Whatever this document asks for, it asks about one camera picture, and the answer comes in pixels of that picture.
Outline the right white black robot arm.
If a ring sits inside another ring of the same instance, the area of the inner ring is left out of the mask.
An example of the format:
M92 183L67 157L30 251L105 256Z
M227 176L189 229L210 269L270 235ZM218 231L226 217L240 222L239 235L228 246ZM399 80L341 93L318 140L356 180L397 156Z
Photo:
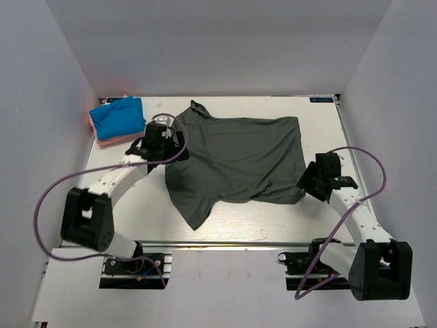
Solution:
M381 191L361 197L354 179L341 173L336 150L317 153L297 186L326 202L340 220L326 238L311 243L309 266L295 298L299 300L341 275L358 301L406 300L412 248L405 241L396 241L366 205Z

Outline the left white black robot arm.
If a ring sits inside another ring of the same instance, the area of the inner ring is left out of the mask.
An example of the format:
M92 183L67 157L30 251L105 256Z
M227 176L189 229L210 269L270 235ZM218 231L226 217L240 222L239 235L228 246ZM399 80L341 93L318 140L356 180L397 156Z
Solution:
M137 241L115 231L113 208L123 195L159 165L189 158L187 132L157 121L147 124L117 165L85 188L69 190L61 224L61 238L100 254L117 258L131 273L143 268L144 255Z

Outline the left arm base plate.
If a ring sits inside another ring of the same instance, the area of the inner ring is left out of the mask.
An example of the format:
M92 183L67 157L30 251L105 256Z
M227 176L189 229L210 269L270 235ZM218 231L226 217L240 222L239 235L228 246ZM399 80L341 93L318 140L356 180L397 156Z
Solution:
M167 284L171 274L172 251L157 249L145 256L148 260L120 262L105 258L100 276L99 289L103 290L164 290L157 266Z

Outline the dark grey t-shirt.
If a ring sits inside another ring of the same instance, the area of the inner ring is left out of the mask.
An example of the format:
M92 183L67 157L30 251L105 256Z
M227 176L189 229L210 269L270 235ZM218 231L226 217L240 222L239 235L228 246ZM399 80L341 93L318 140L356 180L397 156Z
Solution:
M169 197L196 230L219 202L294 205L306 165L296 117L215 118L200 103L177 116L188 135L189 158L168 164Z

